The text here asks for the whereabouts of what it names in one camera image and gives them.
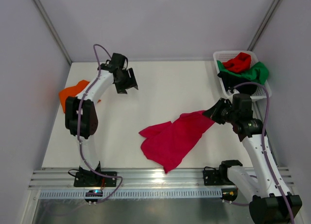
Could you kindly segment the orange t shirt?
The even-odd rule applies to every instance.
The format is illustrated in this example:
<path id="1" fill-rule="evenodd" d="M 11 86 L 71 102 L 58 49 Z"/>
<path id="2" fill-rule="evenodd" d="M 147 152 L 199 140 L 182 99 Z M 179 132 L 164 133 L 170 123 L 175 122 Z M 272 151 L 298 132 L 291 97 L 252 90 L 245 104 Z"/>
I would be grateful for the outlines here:
<path id="1" fill-rule="evenodd" d="M 81 80 L 76 85 L 67 87 L 59 92 L 59 100 L 63 109 L 63 113 L 66 112 L 66 99 L 68 97 L 76 97 L 80 92 L 82 92 L 86 86 L 89 84 L 87 80 Z"/>

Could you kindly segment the magenta t shirt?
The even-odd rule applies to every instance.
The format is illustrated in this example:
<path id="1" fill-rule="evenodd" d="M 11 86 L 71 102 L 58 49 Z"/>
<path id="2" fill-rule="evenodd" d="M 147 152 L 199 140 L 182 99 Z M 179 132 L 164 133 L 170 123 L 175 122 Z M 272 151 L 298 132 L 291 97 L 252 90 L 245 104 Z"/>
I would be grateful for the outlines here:
<path id="1" fill-rule="evenodd" d="M 145 138 L 141 150 L 148 160 L 163 167 L 168 174 L 182 162 L 202 135 L 215 122 L 202 111 L 183 113 L 175 121 L 149 126 L 139 132 Z"/>

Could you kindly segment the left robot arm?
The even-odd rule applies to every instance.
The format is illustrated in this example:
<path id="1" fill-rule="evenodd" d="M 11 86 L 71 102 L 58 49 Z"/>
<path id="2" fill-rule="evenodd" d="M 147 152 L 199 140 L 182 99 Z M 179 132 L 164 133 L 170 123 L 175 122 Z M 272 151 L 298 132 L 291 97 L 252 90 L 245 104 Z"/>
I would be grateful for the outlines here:
<path id="1" fill-rule="evenodd" d="M 91 81 L 80 81 L 76 86 L 59 93 L 65 113 L 65 127 L 79 144 L 82 165 L 77 169 L 75 187 L 116 187 L 120 178 L 116 172 L 103 172 L 95 158 L 94 134 L 98 128 L 95 109 L 101 95 L 111 85 L 118 94 L 130 88 L 138 88 L 132 68 L 128 68 L 126 56 L 113 53 L 105 63 L 98 64 L 97 76 Z M 203 111 L 181 114 L 174 122 L 168 121 L 139 131 L 145 138 L 141 145 L 143 154 L 168 173 L 175 169 L 215 122 L 203 115 Z"/>

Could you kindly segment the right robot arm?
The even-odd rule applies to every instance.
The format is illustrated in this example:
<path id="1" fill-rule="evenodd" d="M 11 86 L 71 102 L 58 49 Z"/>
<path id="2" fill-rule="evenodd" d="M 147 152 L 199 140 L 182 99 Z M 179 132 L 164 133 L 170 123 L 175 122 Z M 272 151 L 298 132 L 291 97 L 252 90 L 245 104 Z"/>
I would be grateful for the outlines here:
<path id="1" fill-rule="evenodd" d="M 249 213 L 256 224 L 293 224 L 302 207 L 299 195 L 293 195 L 274 162 L 264 123 L 253 117 L 249 95 L 235 94 L 233 100 L 221 98 L 215 115 L 220 123 L 230 123 L 246 149 L 257 180 L 236 164 L 227 168 L 233 182 L 249 202 Z"/>

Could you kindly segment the green t shirt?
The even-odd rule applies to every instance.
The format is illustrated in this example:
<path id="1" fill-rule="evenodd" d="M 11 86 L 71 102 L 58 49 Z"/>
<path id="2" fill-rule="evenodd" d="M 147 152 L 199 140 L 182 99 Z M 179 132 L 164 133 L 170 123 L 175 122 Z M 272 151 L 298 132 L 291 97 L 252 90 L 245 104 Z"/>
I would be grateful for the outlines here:
<path id="1" fill-rule="evenodd" d="M 262 62 L 257 62 L 249 70 L 246 70 L 242 73 L 233 73 L 228 71 L 219 60 L 217 60 L 217 65 L 219 72 L 224 72 L 238 78 L 246 79 L 250 82 L 259 83 L 261 85 L 265 84 L 269 76 L 269 70 Z"/>

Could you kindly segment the red t shirt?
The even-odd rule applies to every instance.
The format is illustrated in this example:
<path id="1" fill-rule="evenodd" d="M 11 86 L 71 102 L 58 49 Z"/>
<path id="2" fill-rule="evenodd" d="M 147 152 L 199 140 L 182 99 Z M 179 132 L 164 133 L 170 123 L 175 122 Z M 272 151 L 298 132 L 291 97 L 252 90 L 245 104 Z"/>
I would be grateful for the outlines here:
<path id="1" fill-rule="evenodd" d="M 233 59 L 223 62 L 223 66 L 230 72 L 242 73 L 250 69 L 251 55 L 247 53 L 239 53 Z"/>

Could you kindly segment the right controller board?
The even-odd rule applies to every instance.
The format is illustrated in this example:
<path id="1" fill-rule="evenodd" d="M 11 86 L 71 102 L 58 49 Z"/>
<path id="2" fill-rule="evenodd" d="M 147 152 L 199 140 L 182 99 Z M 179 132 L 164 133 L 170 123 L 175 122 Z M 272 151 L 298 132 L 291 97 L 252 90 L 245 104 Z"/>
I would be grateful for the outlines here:
<path id="1" fill-rule="evenodd" d="M 221 195 L 222 200 L 233 202 L 238 197 L 238 189 L 237 188 L 221 189 Z"/>

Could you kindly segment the controller board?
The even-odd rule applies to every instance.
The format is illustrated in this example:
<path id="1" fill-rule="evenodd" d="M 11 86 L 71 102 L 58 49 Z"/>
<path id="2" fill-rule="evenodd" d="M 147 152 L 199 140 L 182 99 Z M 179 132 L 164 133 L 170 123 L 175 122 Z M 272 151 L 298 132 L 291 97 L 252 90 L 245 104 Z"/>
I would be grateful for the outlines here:
<path id="1" fill-rule="evenodd" d="M 233 202 L 238 197 L 238 189 L 237 188 L 221 189 L 221 195 L 222 200 Z"/>
<path id="2" fill-rule="evenodd" d="M 85 201 L 88 203 L 96 203 L 103 198 L 102 190 L 89 190 L 85 193 Z"/>

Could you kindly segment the left controller board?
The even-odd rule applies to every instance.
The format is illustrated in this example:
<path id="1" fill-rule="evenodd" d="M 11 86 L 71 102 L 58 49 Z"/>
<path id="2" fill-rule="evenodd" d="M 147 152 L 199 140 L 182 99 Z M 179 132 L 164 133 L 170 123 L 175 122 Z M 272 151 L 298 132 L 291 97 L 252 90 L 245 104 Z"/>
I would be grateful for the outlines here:
<path id="1" fill-rule="evenodd" d="M 89 190 L 85 193 L 85 201 L 88 203 L 96 203 L 103 198 L 102 190 Z"/>

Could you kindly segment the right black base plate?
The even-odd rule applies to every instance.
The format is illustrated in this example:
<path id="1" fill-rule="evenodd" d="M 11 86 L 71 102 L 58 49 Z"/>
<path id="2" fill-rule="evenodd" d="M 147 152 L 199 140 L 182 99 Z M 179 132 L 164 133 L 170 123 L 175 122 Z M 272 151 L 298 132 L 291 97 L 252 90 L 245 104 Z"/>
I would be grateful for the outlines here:
<path id="1" fill-rule="evenodd" d="M 205 186 L 231 186 L 234 185 L 223 172 L 213 167 L 204 167 L 203 180 Z"/>

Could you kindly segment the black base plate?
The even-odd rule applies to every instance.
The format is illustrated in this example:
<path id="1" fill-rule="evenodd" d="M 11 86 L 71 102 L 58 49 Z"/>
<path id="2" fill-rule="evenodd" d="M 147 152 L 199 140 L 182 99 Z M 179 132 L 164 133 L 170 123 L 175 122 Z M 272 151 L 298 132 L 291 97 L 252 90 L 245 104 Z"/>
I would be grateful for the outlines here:
<path id="1" fill-rule="evenodd" d="M 92 172 L 89 174 L 77 172 L 75 174 L 74 179 L 74 187 L 82 188 L 82 187 L 107 187 L 107 188 L 115 188 L 117 186 L 116 178 L 107 178 L 96 175 Z"/>
<path id="2" fill-rule="evenodd" d="M 231 186 L 234 185 L 223 172 L 213 167 L 204 167 L 203 180 L 205 186 Z"/>

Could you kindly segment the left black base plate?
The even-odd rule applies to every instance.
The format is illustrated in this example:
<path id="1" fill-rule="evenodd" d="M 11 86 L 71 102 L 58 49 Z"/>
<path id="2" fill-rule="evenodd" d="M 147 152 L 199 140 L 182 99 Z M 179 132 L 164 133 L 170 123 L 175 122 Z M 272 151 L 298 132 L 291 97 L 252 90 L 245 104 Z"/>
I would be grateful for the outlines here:
<path id="1" fill-rule="evenodd" d="M 74 187 L 82 188 L 82 187 L 107 187 L 107 188 L 115 188 L 117 186 L 116 178 L 107 178 L 96 175 L 92 172 L 89 174 L 77 172 L 75 174 L 74 179 Z"/>

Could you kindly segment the frame post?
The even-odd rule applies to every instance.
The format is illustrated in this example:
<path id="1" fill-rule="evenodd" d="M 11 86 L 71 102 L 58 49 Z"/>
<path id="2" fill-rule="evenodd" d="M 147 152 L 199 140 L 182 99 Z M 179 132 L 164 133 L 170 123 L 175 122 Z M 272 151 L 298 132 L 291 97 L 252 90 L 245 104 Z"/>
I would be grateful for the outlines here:
<path id="1" fill-rule="evenodd" d="M 44 24 L 46 25 L 48 31 L 50 32 L 52 38 L 54 39 L 56 45 L 58 46 L 60 52 L 64 56 L 67 63 L 71 66 L 73 61 L 72 61 L 64 43 L 63 43 L 63 41 L 61 40 L 61 37 L 59 36 L 57 30 L 55 29 L 55 27 L 52 23 L 52 20 L 49 17 L 49 15 L 48 15 L 45 7 L 43 6 L 41 0 L 31 0 L 31 1 L 33 2 L 35 8 L 39 12 Z"/>
<path id="2" fill-rule="evenodd" d="M 264 31 L 269 26 L 270 21 L 273 19 L 274 14 L 276 13 L 278 7 L 281 5 L 283 0 L 272 0 L 272 3 L 268 7 L 264 18 L 260 22 L 259 27 L 256 30 L 256 33 L 254 34 L 249 46 L 247 47 L 248 51 L 252 51 L 255 46 L 258 44 L 260 38 L 262 37 Z"/>

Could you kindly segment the aluminium front rail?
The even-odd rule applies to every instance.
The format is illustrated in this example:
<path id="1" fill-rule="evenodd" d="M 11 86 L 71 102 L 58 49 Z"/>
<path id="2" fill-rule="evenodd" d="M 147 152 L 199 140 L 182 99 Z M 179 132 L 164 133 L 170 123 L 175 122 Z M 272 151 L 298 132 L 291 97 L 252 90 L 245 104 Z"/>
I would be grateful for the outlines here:
<path id="1" fill-rule="evenodd" d="M 111 169 L 123 178 L 122 189 L 168 189 L 203 188 L 202 169 L 175 169 L 165 174 L 162 169 Z M 34 171 L 28 188 L 31 190 L 69 189 L 74 185 L 74 177 L 68 168 Z"/>

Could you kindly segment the right frame post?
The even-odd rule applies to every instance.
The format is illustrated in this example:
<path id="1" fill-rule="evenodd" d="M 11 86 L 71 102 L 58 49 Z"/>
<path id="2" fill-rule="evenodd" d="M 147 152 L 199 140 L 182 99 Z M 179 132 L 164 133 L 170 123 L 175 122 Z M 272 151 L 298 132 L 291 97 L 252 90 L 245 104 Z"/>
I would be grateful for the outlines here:
<path id="1" fill-rule="evenodd" d="M 281 5 L 283 0 L 272 0 L 272 3 L 268 7 L 264 18 L 260 22 L 259 27 L 256 30 L 256 33 L 254 34 L 249 46 L 247 47 L 248 51 L 252 51 L 255 46 L 258 44 L 260 38 L 262 37 L 264 31 L 269 26 L 270 21 L 273 19 L 274 14 L 276 13 L 278 7 Z"/>

